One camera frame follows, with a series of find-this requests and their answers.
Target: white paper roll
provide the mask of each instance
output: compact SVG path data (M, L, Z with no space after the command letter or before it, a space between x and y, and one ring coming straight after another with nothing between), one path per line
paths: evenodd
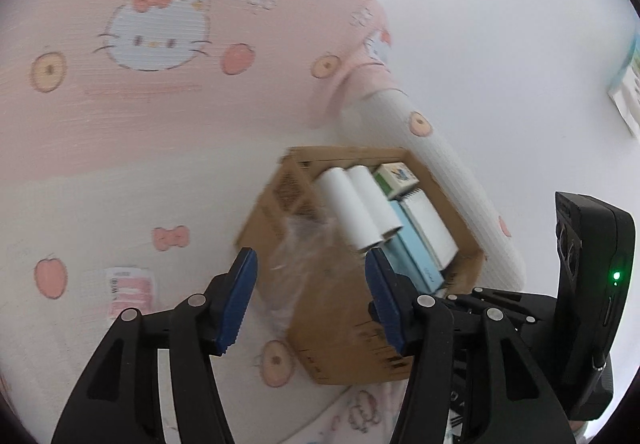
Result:
M366 166L354 166L347 170L347 175L373 218L380 236L385 239L392 237L402 227L402 222L369 169Z
M369 215L347 172L329 168L316 179L316 189L324 204L338 218L347 241L357 250L382 242L373 218Z

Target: open cardboard box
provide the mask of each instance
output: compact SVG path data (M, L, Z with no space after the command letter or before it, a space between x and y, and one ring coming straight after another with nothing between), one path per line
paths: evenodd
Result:
M404 162L420 180L455 239L460 251L447 268L448 294L471 292L480 275L484 254L464 220L444 195L429 169L403 148L313 146L291 148L267 184L236 246L258 254L257 289L273 294L279 283L271 258L286 236L286 217L321 219L323 204L312 185L331 167L357 164L375 169L386 162ZM335 269L339 266L340 276ZM386 342L382 327L369 316L371 294L364 278L364 258L340 236L332 247L309 261L308 278L295 305L287 341L319 384L368 384L406 379L411 358L400 357Z

